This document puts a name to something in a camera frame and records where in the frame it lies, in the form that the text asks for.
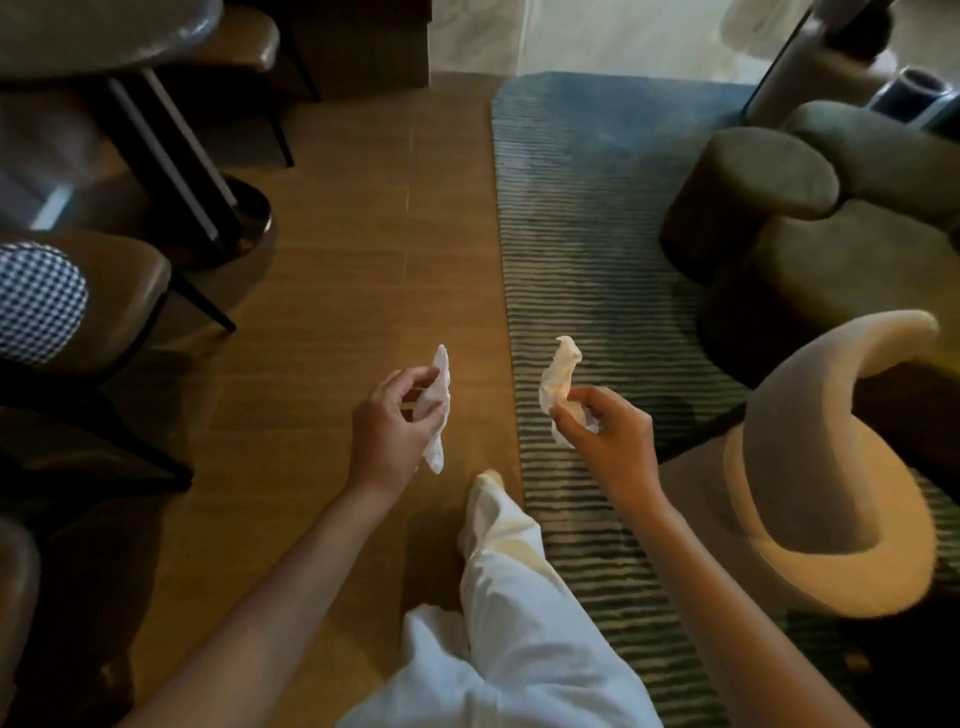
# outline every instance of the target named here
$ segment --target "gray ottoman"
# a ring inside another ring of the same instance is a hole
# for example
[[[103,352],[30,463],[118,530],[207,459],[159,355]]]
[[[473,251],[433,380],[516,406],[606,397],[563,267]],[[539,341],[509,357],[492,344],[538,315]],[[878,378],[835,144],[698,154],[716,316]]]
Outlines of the gray ottoman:
[[[826,217],[839,192],[833,165],[800,139],[726,129],[710,138],[667,210],[660,241],[677,268],[706,282],[750,250],[767,218]]]

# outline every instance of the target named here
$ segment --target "brown chair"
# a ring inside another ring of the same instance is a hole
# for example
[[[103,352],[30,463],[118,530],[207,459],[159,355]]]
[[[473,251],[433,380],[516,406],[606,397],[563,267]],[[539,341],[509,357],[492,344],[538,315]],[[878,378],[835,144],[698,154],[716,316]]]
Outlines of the brown chair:
[[[287,166],[292,167],[294,157],[277,114],[276,93],[267,78],[267,72],[276,62],[280,42],[280,30],[265,12],[243,5],[227,6],[224,8],[220,25],[211,36],[193,51],[177,59],[176,65],[232,69],[250,74],[253,93],[257,97],[255,102],[270,122]],[[304,83],[310,89],[311,96],[319,101],[320,95],[306,72],[299,52],[295,59],[299,60],[297,67]]]
[[[99,385],[147,340],[168,291],[176,291],[229,332],[236,325],[153,246],[92,231],[0,233],[0,243],[30,238],[62,251],[86,281],[79,327],[52,358],[31,366],[0,358],[0,407],[40,412],[86,430],[174,477],[189,488],[191,468],[138,437]]]

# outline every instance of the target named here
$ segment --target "striped rug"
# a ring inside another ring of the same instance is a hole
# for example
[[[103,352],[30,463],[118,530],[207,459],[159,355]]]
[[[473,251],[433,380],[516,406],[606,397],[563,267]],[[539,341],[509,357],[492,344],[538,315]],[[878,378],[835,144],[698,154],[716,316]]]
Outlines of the striped rug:
[[[709,135],[737,123],[743,85],[549,73],[492,103],[497,198],[524,490],[547,555],[643,678],[667,726],[727,725],[716,694],[633,536],[572,450],[554,444],[538,386],[560,334],[575,380],[654,417],[658,445],[744,400],[703,355],[700,287],[664,258],[660,220]],[[960,570],[960,509],[931,486],[941,556]],[[833,624],[782,625],[846,690]]]

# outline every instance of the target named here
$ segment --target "table top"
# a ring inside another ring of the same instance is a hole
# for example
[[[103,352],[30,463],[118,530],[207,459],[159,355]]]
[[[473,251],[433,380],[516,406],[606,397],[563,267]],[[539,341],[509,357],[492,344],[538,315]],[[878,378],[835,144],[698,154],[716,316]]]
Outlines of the table top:
[[[155,65],[203,40],[223,0],[2,0],[0,84]]]

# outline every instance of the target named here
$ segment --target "checkered cushion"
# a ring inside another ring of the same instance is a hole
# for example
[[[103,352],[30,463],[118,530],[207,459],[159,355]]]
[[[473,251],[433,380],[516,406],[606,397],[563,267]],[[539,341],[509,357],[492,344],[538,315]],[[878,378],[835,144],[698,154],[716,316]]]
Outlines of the checkered cushion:
[[[0,244],[0,358],[49,361],[80,326],[87,298],[83,275],[61,251]]]

